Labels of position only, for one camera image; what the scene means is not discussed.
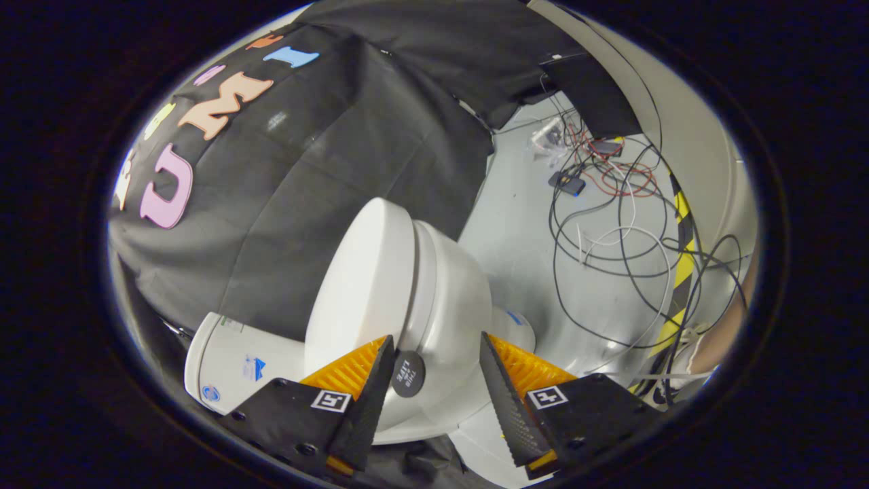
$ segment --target black cloth backdrop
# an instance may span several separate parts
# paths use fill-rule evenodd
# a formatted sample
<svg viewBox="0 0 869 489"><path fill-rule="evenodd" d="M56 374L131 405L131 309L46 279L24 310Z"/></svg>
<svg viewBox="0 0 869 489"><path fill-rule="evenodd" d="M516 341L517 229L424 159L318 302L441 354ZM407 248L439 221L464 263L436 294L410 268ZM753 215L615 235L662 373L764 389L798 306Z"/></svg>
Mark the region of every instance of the black cloth backdrop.
<svg viewBox="0 0 869 489"><path fill-rule="evenodd" d="M543 92L538 64L585 52L516 0L325 0L296 22L356 32L424 71L493 129Z"/></svg>
<svg viewBox="0 0 869 489"><path fill-rule="evenodd" d="M390 22L413 28L388 37ZM136 141L125 209L112 206L110 241L136 285L191 331L218 311L303 340L329 261L373 197L458 238L493 147L453 94L481 116L509 117L539 84L538 58L565 43L545 19L501 0L320 2L274 34L283 39L228 54L206 84L163 101L176 107ZM320 56L297 68L262 61L282 46ZM238 71L275 84L228 114L210 141L193 125L177 127ZM186 210L168 230L138 212L149 181L162 197L175 194L175 177L154 172L167 143L194 168Z"/></svg>

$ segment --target black fabric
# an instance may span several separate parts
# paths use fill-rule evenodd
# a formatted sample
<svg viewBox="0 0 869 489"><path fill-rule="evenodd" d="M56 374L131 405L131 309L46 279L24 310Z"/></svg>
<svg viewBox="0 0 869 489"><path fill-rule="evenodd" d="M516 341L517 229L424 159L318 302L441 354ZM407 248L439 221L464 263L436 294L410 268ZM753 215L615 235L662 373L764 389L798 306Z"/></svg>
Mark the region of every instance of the black fabric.
<svg viewBox="0 0 869 489"><path fill-rule="evenodd" d="M625 94L594 57L584 51L544 63L543 70L582 114L595 138L640 134L640 121Z"/></svg>
<svg viewBox="0 0 869 489"><path fill-rule="evenodd" d="M412 65L337 27L291 24L267 49L241 48L134 146L124 211L110 239L157 312L194 331L209 311L298 340L328 264L355 214L373 197L405 207L458 238L493 150L485 128ZM282 46L318 52L298 68L262 58ZM218 135L178 120L218 98L243 71L275 84L228 114ZM167 143L194 168L178 225L140 218L145 186L171 198L176 179L154 172Z"/></svg>
<svg viewBox="0 0 869 489"><path fill-rule="evenodd" d="M542 92L539 63L585 52L515 0L321 0L296 22L356 32L429 74L494 129Z"/></svg>
<svg viewBox="0 0 869 489"><path fill-rule="evenodd" d="M496 484L467 469L446 435L371 447L365 472L356 487L388 489L496 489Z"/></svg>

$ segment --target plastic bag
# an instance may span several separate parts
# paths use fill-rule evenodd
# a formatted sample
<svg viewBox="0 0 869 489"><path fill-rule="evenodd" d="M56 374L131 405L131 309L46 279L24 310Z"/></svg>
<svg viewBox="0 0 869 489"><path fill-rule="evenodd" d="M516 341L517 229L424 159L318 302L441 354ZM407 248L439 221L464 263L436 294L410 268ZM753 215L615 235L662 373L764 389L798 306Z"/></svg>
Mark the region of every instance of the plastic bag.
<svg viewBox="0 0 869 489"><path fill-rule="evenodd" d="M559 158L567 155L569 148L565 139L564 121L561 117L549 119L543 127L535 131L528 140L534 154L547 157L549 166L555 165Z"/></svg>

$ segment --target orange soft gripper pad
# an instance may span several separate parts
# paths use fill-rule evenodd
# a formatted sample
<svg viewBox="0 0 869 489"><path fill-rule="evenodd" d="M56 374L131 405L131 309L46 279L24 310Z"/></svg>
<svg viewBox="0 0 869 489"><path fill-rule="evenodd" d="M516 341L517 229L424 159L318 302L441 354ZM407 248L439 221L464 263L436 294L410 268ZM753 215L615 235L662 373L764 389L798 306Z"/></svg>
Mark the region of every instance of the orange soft gripper pad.
<svg viewBox="0 0 869 489"><path fill-rule="evenodd" d="M542 389L552 385L558 385L576 377L564 372L555 365L542 358L535 357L533 353L526 352L520 347L511 345L503 339L488 335L492 341L498 357L501 359L510 382L513 383L519 399L525 402L525 394L534 389Z"/></svg>
<svg viewBox="0 0 869 489"><path fill-rule="evenodd" d="M377 351L386 336L356 348L336 361L302 379L300 384L319 387L328 391L346 392L359 400L362 387L377 358Z"/></svg>

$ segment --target toilet bowl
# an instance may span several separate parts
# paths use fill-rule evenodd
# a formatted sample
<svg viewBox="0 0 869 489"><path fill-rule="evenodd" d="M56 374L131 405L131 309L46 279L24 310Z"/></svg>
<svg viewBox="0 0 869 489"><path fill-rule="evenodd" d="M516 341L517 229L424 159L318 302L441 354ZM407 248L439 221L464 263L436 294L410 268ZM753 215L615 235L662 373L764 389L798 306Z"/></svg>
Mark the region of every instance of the toilet bowl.
<svg viewBox="0 0 869 489"><path fill-rule="evenodd" d="M452 432L489 401L478 366L482 331L534 350L531 326L492 306L488 279L469 254L400 206L374 198L348 228L320 286L304 371L393 335L397 366L375 443L424 439ZM415 374L411 389L399 380L403 366Z"/></svg>
<svg viewBox="0 0 869 489"><path fill-rule="evenodd" d="M492 305L477 262L382 198L357 214L320 285L304 343L210 313L188 350L185 387L227 414L272 378L298 381L391 334L397 358L374 443L454 432L489 403L481 332L534 350L520 314Z"/></svg>

